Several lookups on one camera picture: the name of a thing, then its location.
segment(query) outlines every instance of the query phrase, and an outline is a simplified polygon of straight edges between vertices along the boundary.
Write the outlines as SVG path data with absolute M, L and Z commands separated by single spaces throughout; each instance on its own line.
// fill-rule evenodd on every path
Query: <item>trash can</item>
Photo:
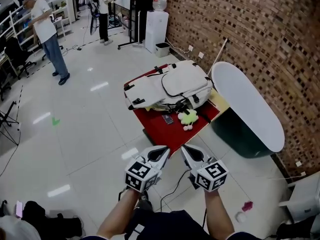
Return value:
M 169 55 L 170 45 L 162 42 L 155 45 L 155 55 L 159 58 Z

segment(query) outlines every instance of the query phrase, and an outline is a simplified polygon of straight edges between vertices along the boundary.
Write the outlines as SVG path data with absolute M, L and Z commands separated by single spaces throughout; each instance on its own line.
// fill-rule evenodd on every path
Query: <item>person at whiteboard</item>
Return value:
M 99 34 L 100 43 L 105 46 L 111 44 L 113 40 L 108 37 L 108 26 L 109 26 L 109 8 L 108 4 L 113 0 L 93 0 L 98 5 L 100 17 L 99 17 Z

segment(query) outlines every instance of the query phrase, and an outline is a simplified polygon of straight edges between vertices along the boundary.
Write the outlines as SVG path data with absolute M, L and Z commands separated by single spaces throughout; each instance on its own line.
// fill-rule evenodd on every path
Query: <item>white round object on floor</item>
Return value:
M 244 212 L 239 211 L 236 215 L 235 215 L 235 219 L 238 223 L 244 223 L 247 220 L 247 216 L 245 215 Z

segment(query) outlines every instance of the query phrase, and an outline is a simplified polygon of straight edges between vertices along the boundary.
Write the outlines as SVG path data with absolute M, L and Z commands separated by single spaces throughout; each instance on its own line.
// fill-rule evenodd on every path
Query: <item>green plush toy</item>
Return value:
M 197 111 L 193 109 L 187 109 L 187 111 L 189 114 L 186 114 L 185 112 L 178 114 L 181 124 L 185 125 L 183 127 L 185 131 L 192 130 L 192 124 L 199 119 L 199 116 L 197 116 Z

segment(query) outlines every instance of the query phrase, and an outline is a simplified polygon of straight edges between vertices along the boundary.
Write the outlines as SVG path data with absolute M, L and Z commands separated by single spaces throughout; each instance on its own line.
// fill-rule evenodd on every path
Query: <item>green arrow on floor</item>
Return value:
M 53 126 L 57 126 L 59 123 L 60 123 L 60 119 L 57 119 L 57 120 L 56 120 L 55 117 L 53 116 L 53 117 L 52 117 L 52 125 L 53 125 Z

